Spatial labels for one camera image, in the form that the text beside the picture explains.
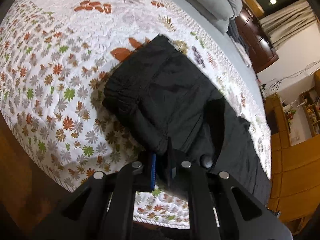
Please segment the black pants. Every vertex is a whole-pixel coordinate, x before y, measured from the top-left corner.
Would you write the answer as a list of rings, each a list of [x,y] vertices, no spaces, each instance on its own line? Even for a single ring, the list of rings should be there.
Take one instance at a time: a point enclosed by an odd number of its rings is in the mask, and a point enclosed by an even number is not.
[[[130,55],[104,88],[103,106],[132,137],[157,154],[157,183],[187,198],[183,179],[168,180],[165,153],[172,150],[205,171],[227,171],[267,204],[271,185],[254,149],[249,122],[165,36]]]

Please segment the wooden shelf cabinet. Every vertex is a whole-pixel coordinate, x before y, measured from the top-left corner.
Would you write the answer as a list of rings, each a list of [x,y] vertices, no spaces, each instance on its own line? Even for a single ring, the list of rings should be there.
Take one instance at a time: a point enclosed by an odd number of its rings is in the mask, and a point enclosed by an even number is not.
[[[271,194],[268,208],[293,235],[319,208],[319,71],[315,84],[286,103],[277,93],[264,102],[271,129]]]

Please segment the dark wooden headboard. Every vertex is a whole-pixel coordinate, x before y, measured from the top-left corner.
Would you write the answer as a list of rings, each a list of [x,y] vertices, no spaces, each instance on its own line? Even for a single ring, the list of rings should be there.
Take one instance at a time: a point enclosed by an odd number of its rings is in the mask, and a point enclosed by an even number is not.
[[[262,72],[279,59],[258,19],[247,5],[243,4],[239,16],[235,18],[235,23],[240,36],[248,45],[248,55],[256,74]]]

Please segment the floral white quilt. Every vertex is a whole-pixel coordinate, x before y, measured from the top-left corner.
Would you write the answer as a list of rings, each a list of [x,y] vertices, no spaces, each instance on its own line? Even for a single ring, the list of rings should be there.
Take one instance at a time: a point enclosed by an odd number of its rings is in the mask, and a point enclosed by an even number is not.
[[[69,191],[116,172],[138,144],[103,109],[120,60],[163,34],[248,120],[271,176],[271,132],[247,85],[210,35],[171,0],[14,0],[1,22],[1,113],[31,159]]]

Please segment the beige curtain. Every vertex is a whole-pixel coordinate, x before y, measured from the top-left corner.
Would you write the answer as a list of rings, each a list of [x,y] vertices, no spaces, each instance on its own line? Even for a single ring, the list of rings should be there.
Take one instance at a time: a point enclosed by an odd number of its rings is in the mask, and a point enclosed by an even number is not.
[[[317,22],[315,13],[307,0],[298,0],[259,21],[263,31],[278,50],[289,39]]]

